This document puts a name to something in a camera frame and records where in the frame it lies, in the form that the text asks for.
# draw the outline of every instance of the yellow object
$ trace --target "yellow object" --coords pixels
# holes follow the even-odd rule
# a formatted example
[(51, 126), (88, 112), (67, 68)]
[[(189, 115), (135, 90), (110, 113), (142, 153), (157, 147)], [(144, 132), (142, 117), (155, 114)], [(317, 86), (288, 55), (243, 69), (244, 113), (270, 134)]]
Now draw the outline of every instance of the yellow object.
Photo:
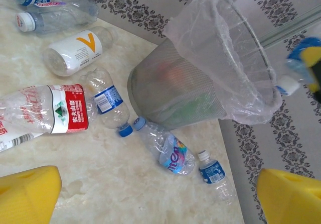
[(300, 57), (302, 61), (305, 63), (306, 67), (308, 68), (311, 76), (314, 78), (315, 83), (308, 85), (309, 90), (312, 93), (319, 92), (320, 79), (318, 79), (316, 76), (320, 76), (318, 72), (320, 71), (321, 65), (321, 47), (308, 47), (301, 52)]
[(0, 178), (0, 223), (49, 223), (61, 190), (56, 166), (43, 166)]
[(321, 181), (262, 169), (256, 186), (268, 224), (320, 224)]

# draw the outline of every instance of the blue bottle cap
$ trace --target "blue bottle cap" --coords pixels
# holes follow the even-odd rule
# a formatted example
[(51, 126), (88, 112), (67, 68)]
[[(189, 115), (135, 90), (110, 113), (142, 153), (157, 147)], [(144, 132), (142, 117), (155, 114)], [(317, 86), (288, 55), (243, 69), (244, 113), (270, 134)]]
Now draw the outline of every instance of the blue bottle cap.
[(128, 125), (125, 129), (118, 131), (119, 135), (122, 137), (126, 137), (132, 133), (132, 127)]
[(140, 130), (146, 124), (146, 119), (143, 117), (138, 117), (134, 122), (134, 128)]

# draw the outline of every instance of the orange v logo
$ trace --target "orange v logo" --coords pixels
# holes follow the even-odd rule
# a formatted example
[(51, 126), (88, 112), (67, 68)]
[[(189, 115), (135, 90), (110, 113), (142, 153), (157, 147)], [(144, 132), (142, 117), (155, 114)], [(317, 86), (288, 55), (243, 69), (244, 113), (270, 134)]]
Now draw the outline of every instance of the orange v logo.
[(77, 40), (86, 44), (93, 52), (95, 52), (96, 51), (96, 44), (95, 44), (94, 36), (92, 35), (92, 33), (89, 33), (88, 37), (89, 37), (89, 41), (87, 41), (86, 39), (83, 39), (81, 37), (78, 37)]

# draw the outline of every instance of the plastic bag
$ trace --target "plastic bag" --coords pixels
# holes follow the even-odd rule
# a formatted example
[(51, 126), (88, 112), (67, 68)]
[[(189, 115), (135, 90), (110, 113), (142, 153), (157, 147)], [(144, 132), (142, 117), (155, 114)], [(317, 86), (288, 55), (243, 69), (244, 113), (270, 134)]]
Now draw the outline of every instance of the plastic bag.
[(280, 107), (274, 70), (231, 0), (192, 0), (163, 34), (213, 81), (225, 119), (262, 124)]

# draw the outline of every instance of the patterned wallpaper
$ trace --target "patterned wallpaper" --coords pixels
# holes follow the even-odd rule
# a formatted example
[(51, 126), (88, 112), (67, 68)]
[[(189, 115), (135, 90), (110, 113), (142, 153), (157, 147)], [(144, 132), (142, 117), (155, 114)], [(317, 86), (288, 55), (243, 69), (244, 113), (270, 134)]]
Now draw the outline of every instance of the patterned wallpaper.
[[(94, 0), (99, 17), (154, 43), (164, 40), (162, 31), (189, 0)], [(321, 0), (234, 0), (260, 37), (291, 21)]]

